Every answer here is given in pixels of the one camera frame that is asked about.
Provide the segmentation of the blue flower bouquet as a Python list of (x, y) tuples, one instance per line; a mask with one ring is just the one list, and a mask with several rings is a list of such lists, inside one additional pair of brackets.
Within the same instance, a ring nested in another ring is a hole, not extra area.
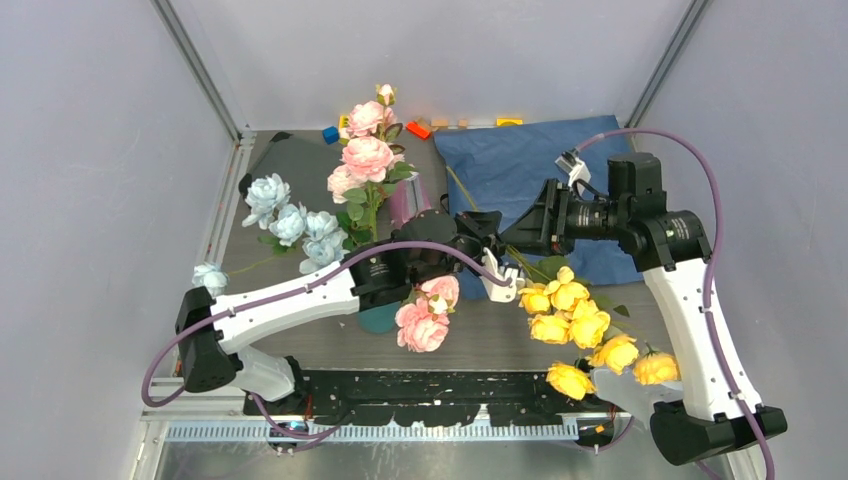
[[(457, 175), (479, 211), (500, 211), (500, 231), (509, 227), (538, 198), (549, 178), (567, 179), (555, 165), (566, 150), (586, 139), (619, 128), (615, 116), (561, 120), (503, 128), (481, 128), (436, 132), (436, 150)], [(580, 158), (590, 170), (590, 183), (606, 192), (607, 159), (630, 151), (624, 137), (595, 145)], [(453, 176), (447, 174), (449, 211), (473, 210)], [(642, 281), (631, 258), (615, 241), (576, 242), (568, 256), (578, 277), (597, 286)], [(458, 275), (462, 299), (486, 298), (481, 280), (471, 270)]]

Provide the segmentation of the yellow flower stem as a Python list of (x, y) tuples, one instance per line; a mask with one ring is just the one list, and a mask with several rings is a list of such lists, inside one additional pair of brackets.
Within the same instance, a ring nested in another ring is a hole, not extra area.
[(601, 298), (592, 295), (569, 266), (545, 273), (536, 265), (530, 273), (531, 280), (518, 290), (518, 300), (529, 315), (532, 339), (551, 345), (572, 343), (589, 353), (584, 358), (588, 367), (606, 367), (616, 375), (630, 371), (641, 385), (680, 379), (676, 358), (649, 344), (639, 347), (636, 338), (618, 329)]

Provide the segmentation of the pink flower stem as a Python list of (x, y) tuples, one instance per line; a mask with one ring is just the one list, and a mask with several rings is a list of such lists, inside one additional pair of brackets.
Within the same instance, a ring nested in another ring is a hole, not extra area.
[(417, 169), (398, 155), (382, 182), (356, 179), (347, 165), (337, 167), (327, 179), (327, 189), (340, 206), (336, 218), (348, 234), (343, 245), (352, 250), (378, 239), (377, 217), (382, 205), (397, 191), (401, 181)]
[(434, 352), (449, 333), (449, 315), (460, 297), (458, 279), (437, 277), (414, 287), (395, 314), (397, 345), (415, 353)]
[(347, 117), (346, 140), (341, 161), (359, 183), (381, 183), (404, 159), (401, 148), (392, 147), (392, 134), (399, 125), (392, 110), (396, 89), (390, 84), (376, 86), (376, 99), (353, 107)]

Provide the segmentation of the blue flower stem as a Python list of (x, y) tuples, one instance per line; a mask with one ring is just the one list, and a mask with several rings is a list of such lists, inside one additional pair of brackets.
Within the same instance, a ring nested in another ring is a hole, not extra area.
[(314, 273), (349, 252), (344, 247), (348, 234), (337, 217), (294, 203), (290, 184), (276, 173), (249, 181), (244, 203), (248, 213), (241, 226), (260, 229), (258, 241), (271, 249), (273, 257), (292, 250), (302, 252), (302, 274)]

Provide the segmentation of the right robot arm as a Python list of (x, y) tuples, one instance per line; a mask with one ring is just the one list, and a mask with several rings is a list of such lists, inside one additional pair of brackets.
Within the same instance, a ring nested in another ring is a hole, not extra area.
[(659, 307), (682, 383), (642, 386), (595, 369), (572, 381), (574, 403), (589, 411), (606, 401), (623, 408), (649, 429), (661, 455), (674, 465), (786, 432), (784, 412), (764, 404), (738, 358), (712, 277), (717, 248), (700, 219), (668, 209), (654, 155), (619, 154), (607, 166), (607, 190), (591, 199), (577, 192), (581, 178), (548, 179), (502, 240), (539, 256), (569, 254), (578, 240), (616, 242)]

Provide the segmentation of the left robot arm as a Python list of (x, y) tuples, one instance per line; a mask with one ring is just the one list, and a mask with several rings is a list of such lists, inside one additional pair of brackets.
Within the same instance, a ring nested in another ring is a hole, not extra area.
[(253, 343), (313, 320), (399, 302), (424, 282), (463, 268), (480, 276), (490, 300), (511, 301), (519, 270), (503, 264), (497, 229), (479, 226), (479, 216), (426, 210), (389, 238), (299, 278), (217, 298), (203, 286), (187, 291), (175, 324), (183, 391), (231, 385), (293, 414), (305, 405), (307, 389), (292, 361)]

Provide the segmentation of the teal vase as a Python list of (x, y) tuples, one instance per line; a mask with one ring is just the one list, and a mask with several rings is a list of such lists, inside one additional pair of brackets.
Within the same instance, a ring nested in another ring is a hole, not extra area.
[(359, 326), (366, 332), (372, 334), (386, 334), (393, 331), (397, 325), (395, 315), (400, 308), (400, 303), (392, 303), (375, 307), (357, 313)]

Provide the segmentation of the pink metronome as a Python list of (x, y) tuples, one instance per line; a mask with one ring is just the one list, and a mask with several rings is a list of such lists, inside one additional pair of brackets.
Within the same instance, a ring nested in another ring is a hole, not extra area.
[(400, 228), (419, 213), (431, 209), (432, 205), (418, 172), (398, 182), (396, 186), (387, 204), (391, 226)]

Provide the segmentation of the yellow arch toy block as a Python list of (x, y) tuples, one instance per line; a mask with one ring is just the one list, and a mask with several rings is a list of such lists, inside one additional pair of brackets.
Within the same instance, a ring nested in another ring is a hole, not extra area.
[(503, 128), (509, 126), (522, 125), (524, 121), (521, 118), (499, 117), (496, 119), (496, 127)]

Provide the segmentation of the orange red toy block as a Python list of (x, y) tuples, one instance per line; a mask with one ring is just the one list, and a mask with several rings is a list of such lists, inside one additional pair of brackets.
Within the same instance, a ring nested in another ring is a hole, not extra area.
[(421, 140), (428, 140), (432, 132), (417, 122), (411, 121), (405, 125), (406, 131)]

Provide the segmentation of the blue toy cube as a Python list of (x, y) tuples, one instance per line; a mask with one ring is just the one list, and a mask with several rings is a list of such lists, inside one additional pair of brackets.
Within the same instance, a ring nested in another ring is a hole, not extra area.
[(340, 139), (340, 133), (337, 127), (330, 126), (322, 130), (322, 137), (327, 145), (333, 145)]

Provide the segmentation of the grey black case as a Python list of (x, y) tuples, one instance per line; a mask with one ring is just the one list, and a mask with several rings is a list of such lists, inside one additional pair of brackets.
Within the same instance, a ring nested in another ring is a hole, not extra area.
[(292, 198), (307, 206), (332, 206), (327, 177), (340, 165), (341, 146), (327, 144), (320, 132), (280, 131), (260, 148), (238, 184), (243, 200), (254, 180), (278, 174), (292, 188)]

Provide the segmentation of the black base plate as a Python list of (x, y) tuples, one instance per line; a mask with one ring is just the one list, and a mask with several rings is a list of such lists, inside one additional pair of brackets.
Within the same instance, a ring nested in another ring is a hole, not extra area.
[(567, 416), (610, 424), (623, 411), (589, 394), (573, 400), (544, 372), (304, 370), (294, 392), (264, 403), (273, 415), (308, 416), (323, 426), (547, 426)]

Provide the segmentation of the aluminium frame rail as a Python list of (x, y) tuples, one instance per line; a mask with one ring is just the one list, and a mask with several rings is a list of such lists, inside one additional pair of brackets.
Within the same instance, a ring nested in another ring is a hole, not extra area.
[[(302, 372), (293, 359), (294, 373)], [(662, 440), (671, 442), (679, 438), (689, 438), (693, 441), (704, 440), (711, 447), (717, 448), (734, 441), (734, 422), (744, 418), (738, 408), (732, 392), (715, 378), (710, 378), (705, 384), (696, 382), (667, 382), (661, 385), (641, 385), (631, 375), (616, 375), (607, 369), (597, 369), (590, 375), (597, 387), (592, 394), (612, 405), (617, 405), (639, 422), (644, 423), (660, 436)], [(227, 385), (204, 393), (189, 393), (182, 389), (183, 378), (175, 380), (177, 388), (170, 394), (156, 393), (153, 390), (153, 379), (147, 378), (142, 383), (144, 402), (152, 408), (160, 408), (180, 396), (191, 394), (211, 395), (225, 394), (234, 391), (242, 396), (241, 413), (247, 417), (260, 417), (269, 414), (262, 399), (256, 394), (250, 394), (239, 388)], [(455, 425), (448, 427), (426, 427), (416, 423), (403, 427), (395, 422), (386, 426), (354, 426), (335, 425), (323, 426), (308, 416), (277, 415), (290, 418), (288, 428), (298, 429), (301, 436), (316, 439), (324, 432), (330, 434), (333, 440), (364, 440), (389, 441), (401, 440), (442, 440), (455, 439), (459, 441), (476, 441), (490, 439), (530, 439), (530, 440), (578, 440), (583, 437), (579, 429), (582, 421), (590, 421), (582, 416), (567, 416), (560, 423), (547, 426), (509, 426), (495, 427), (490, 424), (488, 417), (474, 420), (467, 426)], [(610, 430), (610, 424), (595, 420), (599, 427)]]

